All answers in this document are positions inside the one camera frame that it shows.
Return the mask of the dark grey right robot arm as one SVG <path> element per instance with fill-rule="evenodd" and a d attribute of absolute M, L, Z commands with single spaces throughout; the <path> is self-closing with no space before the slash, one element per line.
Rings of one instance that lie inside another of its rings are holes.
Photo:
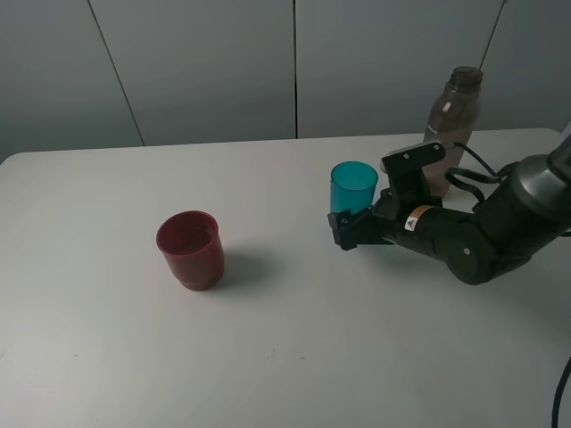
<path fill-rule="evenodd" d="M 446 171 L 450 184 L 476 197 L 470 212 L 443 207 L 431 195 L 425 166 L 443 159 L 444 146 L 421 143 L 386 155 L 389 186 L 376 203 L 334 209 L 328 215 L 335 243 L 398 245 L 443 262 L 463 283 L 477 285 L 524 266 L 540 249 L 570 234 L 570 142 L 549 154 L 480 174 Z"/>

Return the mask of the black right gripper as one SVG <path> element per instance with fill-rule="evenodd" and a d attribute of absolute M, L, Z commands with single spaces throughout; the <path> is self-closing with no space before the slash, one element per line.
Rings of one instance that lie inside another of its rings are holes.
<path fill-rule="evenodd" d="M 360 245 L 398 245 L 408 250 L 449 250 L 451 239 L 443 227 L 443 200 L 401 203 L 390 188 L 380 193 L 372 208 L 327 215 L 334 242 L 344 251 Z"/>

